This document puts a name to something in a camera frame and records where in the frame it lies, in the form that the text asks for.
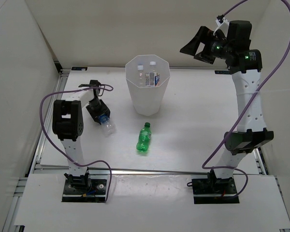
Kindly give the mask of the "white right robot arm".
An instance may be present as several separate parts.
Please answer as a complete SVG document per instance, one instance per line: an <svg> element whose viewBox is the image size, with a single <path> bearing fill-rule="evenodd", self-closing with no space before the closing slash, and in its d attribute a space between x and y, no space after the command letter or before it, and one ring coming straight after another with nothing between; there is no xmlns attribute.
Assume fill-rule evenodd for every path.
<svg viewBox="0 0 290 232"><path fill-rule="evenodd" d="M234 169L247 154L274 138L273 131L266 128L257 95L262 60L259 50L250 49L251 29L249 21L235 20L228 24L226 34L206 26L201 26L196 34L197 44L204 44L204 48L194 58L206 63L213 63L216 58L225 60L237 97L239 122L231 133L225 133L225 147L216 167L211 168L207 179L196 181L196 186L212 193L221 192L231 182Z"/></svg>

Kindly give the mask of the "clear bottle blue label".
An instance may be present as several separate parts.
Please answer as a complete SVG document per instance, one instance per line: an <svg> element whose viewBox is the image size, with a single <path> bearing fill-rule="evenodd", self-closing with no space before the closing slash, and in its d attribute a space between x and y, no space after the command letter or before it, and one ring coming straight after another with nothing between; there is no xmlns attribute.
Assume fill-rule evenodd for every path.
<svg viewBox="0 0 290 232"><path fill-rule="evenodd" d="M115 124L107 115L100 116L99 121L101 123L101 128L105 137L108 137L111 134L115 133Z"/></svg>

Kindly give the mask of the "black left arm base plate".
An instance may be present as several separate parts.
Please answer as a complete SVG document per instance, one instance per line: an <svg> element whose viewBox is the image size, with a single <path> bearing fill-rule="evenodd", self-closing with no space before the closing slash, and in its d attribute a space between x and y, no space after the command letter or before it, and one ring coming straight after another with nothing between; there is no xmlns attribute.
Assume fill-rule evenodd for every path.
<svg viewBox="0 0 290 232"><path fill-rule="evenodd" d="M91 178L89 173L81 176L64 174L65 183L61 201L64 203L105 203L107 179Z"/></svg>

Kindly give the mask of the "green plastic soda bottle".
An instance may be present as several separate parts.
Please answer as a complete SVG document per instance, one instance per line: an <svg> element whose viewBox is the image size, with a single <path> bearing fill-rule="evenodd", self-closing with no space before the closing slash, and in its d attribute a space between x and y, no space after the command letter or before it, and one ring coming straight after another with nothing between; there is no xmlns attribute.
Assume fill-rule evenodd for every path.
<svg viewBox="0 0 290 232"><path fill-rule="evenodd" d="M150 126L151 126L150 123L146 122L144 127L139 132L138 142L136 145L136 149L138 152L146 153L149 149L152 136Z"/></svg>

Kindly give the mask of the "clear bottle white barcode label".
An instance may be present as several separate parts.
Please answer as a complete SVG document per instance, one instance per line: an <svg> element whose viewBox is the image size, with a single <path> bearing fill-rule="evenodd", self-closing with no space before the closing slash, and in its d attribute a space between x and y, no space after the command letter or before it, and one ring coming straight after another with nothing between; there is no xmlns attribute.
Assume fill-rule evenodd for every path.
<svg viewBox="0 0 290 232"><path fill-rule="evenodd" d="M155 61L151 61L149 72L145 73L145 87L158 87L160 85L160 74L157 72Z"/></svg>

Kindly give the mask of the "clear unlabelled plastic bottle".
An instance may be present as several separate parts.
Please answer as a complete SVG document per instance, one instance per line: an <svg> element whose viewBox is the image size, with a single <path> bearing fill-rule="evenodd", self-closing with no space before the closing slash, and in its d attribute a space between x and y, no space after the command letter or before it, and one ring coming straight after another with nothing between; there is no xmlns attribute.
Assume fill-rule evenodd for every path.
<svg viewBox="0 0 290 232"><path fill-rule="evenodd" d="M144 73L144 66L138 65L137 66L138 71L138 87L144 87L145 86L145 73Z"/></svg>

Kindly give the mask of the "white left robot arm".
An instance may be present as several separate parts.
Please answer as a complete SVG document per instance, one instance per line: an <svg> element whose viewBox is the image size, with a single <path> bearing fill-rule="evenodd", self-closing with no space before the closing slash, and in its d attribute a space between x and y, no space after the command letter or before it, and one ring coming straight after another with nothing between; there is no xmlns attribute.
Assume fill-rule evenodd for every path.
<svg viewBox="0 0 290 232"><path fill-rule="evenodd" d="M171 69L160 110L144 116L132 104L123 68L78 67L71 74L76 77L58 92L52 131L45 134L66 155L47 152L44 158L67 167L65 195L104 195L110 178L93 176L94 167L206 174L202 163L224 130L218 111L227 109L220 91L211 94L210 87L224 83L231 89L228 78L206 69Z"/></svg>

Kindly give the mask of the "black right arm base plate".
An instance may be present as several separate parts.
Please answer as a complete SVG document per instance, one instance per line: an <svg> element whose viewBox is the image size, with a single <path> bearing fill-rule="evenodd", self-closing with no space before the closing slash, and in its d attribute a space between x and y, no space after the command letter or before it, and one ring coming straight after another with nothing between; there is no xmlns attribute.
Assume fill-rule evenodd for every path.
<svg viewBox="0 0 290 232"><path fill-rule="evenodd" d="M194 178L187 186L192 187L194 204L240 203L233 177L220 180L208 173L207 178Z"/></svg>

